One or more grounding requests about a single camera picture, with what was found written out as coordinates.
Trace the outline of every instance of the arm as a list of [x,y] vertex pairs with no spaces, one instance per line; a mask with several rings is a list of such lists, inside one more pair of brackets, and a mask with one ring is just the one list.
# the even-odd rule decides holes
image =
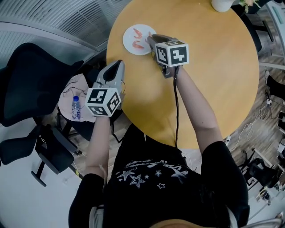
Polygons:
[[249,216],[247,185],[223,142],[215,114],[182,67],[177,75],[177,87],[203,152],[202,178],[234,213],[239,227],[244,226]]
[[109,135],[109,117],[97,116],[88,146],[85,174],[94,173],[104,178],[104,172],[99,166],[102,165],[104,170],[108,169]]
[[223,140],[217,119],[211,106],[183,67],[178,71],[177,88],[203,153],[207,146]]

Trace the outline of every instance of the water bottle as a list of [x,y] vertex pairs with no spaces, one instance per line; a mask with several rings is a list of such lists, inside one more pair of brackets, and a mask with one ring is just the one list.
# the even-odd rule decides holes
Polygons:
[[80,109],[79,97],[74,96],[72,102],[72,118],[74,120],[80,120]]

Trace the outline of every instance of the black office chair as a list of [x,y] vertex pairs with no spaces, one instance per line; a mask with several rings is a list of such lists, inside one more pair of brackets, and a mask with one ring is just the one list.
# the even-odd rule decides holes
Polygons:
[[7,165],[36,151],[43,160],[38,174],[47,164],[55,173],[64,171],[74,161],[77,147],[57,128],[43,126],[41,116],[53,112],[65,85],[83,61],[72,66],[64,64],[35,44],[20,45],[5,68],[0,70],[0,123],[11,126],[33,118],[37,126],[25,138],[13,138],[0,143],[0,160]]
[[[259,0],[258,4],[260,5],[260,7],[262,7],[266,3],[268,3],[269,1],[271,1],[271,0]],[[251,21],[249,20],[249,18],[245,14],[245,11],[244,11],[245,7],[244,6],[241,6],[239,4],[233,5],[232,9],[237,13],[237,15],[241,18],[241,20],[243,21],[243,23],[247,27],[247,29],[248,29],[248,31],[249,31],[249,33],[250,33],[250,35],[254,41],[257,52],[259,52],[262,49],[262,45],[261,45],[261,41],[258,37],[256,30],[267,32],[270,40],[272,42],[274,41],[273,35],[272,35],[266,21],[262,21],[264,26],[253,25],[251,23]],[[253,4],[253,6],[250,6],[248,8],[248,14],[256,14],[259,10],[260,10],[260,8],[256,4]]]
[[269,168],[260,158],[251,160],[254,155],[254,150],[249,158],[247,157],[247,153],[245,151],[243,151],[243,153],[245,154],[245,162],[239,165],[239,167],[242,171],[246,170],[246,173],[244,174],[246,181],[248,181],[251,177],[254,177],[263,187],[274,187],[281,175],[280,171]]

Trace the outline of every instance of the round wooden table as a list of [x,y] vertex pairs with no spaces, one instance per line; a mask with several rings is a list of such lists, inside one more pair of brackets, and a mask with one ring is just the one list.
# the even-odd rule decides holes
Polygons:
[[[189,44],[190,63],[184,68],[214,110],[222,136],[236,130],[254,103],[259,64],[253,40],[235,12],[217,12],[210,0],[132,0],[112,27],[107,63],[125,62],[124,113],[146,135],[174,146],[173,79],[164,79],[151,54],[136,56],[124,48],[123,34],[135,24]],[[178,147],[198,148],[180,95],[179,112]]]

